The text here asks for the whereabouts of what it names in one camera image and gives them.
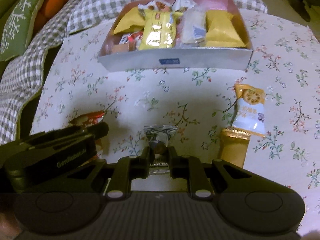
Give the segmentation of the translucent white snack packet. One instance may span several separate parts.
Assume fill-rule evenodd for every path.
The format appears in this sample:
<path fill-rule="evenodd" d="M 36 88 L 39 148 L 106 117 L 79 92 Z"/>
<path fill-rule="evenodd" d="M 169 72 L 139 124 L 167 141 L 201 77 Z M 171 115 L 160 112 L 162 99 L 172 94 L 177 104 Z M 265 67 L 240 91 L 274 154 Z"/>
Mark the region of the translucent white snack packet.
<path fill-rule="evenodd" d="M 206 33 L 206 11 L 202 7 L 186 10 L 182 17 L 181 44 L 199 45 L 205 41 Z"/>

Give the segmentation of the gold foil snack packet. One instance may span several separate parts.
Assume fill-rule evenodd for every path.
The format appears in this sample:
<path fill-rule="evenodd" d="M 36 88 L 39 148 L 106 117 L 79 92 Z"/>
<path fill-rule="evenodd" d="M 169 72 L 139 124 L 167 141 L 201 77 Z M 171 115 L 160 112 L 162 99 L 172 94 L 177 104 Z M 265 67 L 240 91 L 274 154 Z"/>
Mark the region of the gold foil snack packet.
<path fill-rule="evenodd" d="M 243 168 L 251 134 L 233 127 L 226 127 L 220 134 L 217 157 Z"/>

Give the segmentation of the yellow printed snack packet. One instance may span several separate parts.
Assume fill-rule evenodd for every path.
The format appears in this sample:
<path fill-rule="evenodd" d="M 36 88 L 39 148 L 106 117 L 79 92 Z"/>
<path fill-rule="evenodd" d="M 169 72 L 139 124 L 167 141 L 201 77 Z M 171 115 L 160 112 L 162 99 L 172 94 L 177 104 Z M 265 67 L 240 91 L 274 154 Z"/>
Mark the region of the yellow printed snack packet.
<path fill-rule="evenodd" d="M 177 20 L 182 12 L 144 10 L 145 26 L 139 50 L 167 49 L 175 43 Z"/>

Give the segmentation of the white brown snack packet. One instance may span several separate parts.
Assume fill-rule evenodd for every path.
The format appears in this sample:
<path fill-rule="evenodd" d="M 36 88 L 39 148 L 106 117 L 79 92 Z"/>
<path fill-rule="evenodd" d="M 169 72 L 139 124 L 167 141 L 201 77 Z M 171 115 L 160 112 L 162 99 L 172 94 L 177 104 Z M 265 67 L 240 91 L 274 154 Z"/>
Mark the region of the white brown snack packet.
<path fill-rule="evenodd" d="M 195 6 L 197 6 L 197 4 L 193 0 L 175 0 L 171 9 L 172 11 L 185 12 Z"/>

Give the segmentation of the silver snack packet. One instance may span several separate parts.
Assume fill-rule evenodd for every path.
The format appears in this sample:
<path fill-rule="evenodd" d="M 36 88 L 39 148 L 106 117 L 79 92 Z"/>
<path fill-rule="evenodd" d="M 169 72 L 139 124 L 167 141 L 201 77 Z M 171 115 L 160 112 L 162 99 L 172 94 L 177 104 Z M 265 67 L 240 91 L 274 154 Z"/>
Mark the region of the silver snack packet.
<path fill-rule="evenodd" d="M 144 133 L 151 148 L 149 175 L 169 174 L 169 144 L 178 127 L 172 125 L 146 125 Z"/>

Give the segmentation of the small orange plush cushion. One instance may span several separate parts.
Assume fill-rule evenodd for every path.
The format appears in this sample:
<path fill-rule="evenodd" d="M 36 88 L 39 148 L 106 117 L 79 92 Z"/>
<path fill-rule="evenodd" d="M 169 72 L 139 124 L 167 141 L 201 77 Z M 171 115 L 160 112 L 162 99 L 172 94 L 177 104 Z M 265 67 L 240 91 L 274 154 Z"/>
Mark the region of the small orange plush cushion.
<path fill-rule="evenodd" d="M 40 31 L 68 1 L 69 0 L 44 0 L 35 18 L 33 34 L 36 34 L 38 31 Z"/>

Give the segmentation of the floral white tablecloth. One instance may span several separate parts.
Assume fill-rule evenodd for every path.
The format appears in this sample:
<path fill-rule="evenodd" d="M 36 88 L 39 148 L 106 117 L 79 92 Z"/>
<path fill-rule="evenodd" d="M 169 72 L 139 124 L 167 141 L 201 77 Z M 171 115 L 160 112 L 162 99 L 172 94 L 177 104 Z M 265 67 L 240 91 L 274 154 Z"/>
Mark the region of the floral white tablecloth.
<path fill-rule="evenodd" d="M 297 191 L 305 234 L 319 229 L 319 42 L 300 24 L 241 11 L 254 53 L 243 71 L 208 67 L 108 72 L 97 60 L 113 21 L 66 38 L 50 69 L 32 133 L 66 127 L 104 111 L 110 131 L 99 153 L 114 163 L 138 155 L 146 125 L 174 125 L 179 154 L 210 162 L 220 131 L 232 123 L 237 83 L 265 91 L 264 138 L 249 141 L 245 169 Z"/>

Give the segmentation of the gold snack packet in box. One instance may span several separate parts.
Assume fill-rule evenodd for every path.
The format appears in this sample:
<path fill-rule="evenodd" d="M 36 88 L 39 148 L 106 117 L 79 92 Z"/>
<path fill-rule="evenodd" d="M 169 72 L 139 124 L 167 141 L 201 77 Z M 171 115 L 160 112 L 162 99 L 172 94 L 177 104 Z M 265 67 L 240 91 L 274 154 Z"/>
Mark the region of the gold snack packet in box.
<path fill-rule="evenodd" d="M 207 10 L 207 33 L 205 47 L 245 48 L 245 43 L 237 33 L 233 14 L 225 10 Z"/>

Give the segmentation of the red white candy packet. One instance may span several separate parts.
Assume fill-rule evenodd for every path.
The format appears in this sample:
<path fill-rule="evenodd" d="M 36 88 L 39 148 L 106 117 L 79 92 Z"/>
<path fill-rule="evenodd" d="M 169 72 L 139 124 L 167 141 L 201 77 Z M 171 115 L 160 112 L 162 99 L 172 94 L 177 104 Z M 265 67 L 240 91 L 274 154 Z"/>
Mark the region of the red white candy packet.
<path fill-rule="evenodd" d="M 119 44 L 129 44 L 129 51 L 138 50 L 143 38 L 143 31 L 124 34 Z"/>

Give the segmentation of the white orange cracker packet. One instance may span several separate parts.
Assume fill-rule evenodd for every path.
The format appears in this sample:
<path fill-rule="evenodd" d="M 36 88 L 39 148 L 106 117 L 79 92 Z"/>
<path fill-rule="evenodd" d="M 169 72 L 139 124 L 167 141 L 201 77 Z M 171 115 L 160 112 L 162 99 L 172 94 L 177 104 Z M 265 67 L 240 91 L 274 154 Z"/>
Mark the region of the white orange cracker packet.
<path fill-rule="evenodd" d="M 263 137 L 265 135 L 265 92 L 247 84 L 235 84 L 236 115 L 232 127 Z"/>

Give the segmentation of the green snowflake pillow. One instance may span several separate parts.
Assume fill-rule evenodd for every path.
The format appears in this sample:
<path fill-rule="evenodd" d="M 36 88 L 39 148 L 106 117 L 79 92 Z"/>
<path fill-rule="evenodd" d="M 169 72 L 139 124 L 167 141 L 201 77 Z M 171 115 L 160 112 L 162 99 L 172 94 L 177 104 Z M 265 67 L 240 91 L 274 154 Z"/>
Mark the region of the green snowflake pillow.
<path fill-rule="evenodd" d="M 21 56 L 29 46 L 35 18 L 44 0 L 20 0 L 7 19 L 1 39 L 1 61 Z"/>

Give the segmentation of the red snack packet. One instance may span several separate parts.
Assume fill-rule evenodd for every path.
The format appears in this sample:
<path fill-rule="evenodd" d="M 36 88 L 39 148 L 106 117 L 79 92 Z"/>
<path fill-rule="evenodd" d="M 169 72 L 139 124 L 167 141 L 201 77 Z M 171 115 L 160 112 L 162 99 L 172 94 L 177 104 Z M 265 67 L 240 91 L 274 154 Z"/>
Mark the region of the red snack packet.
<path fill-rule="evenodd" d="M 96 112 L 82 114 L 70 120 L 69 124 L 73 126 L 82 126 L 82 127 L 92 126 L 103 121 L 104 115 L 105 115 L 104 111 L 96 111 Z M 101 139 L 97 139 L 95 141 L 95 146 L 97 150 L 97 158 L 102 158 L 103 144 L 101 142 Z"/>

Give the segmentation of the pink silver cardboard box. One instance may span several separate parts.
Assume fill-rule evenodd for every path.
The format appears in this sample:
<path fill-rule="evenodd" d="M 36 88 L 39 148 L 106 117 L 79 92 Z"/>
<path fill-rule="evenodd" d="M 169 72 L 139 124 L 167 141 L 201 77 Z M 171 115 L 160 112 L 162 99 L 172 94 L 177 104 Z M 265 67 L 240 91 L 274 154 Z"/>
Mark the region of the pink silver cardboard box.
<path fill-rule="evenodd" d="M 98 60 L 110 72 L 157 67 L 244 70 L 252 54 L 233 0 L 140 0 L 122 9 Z"/>

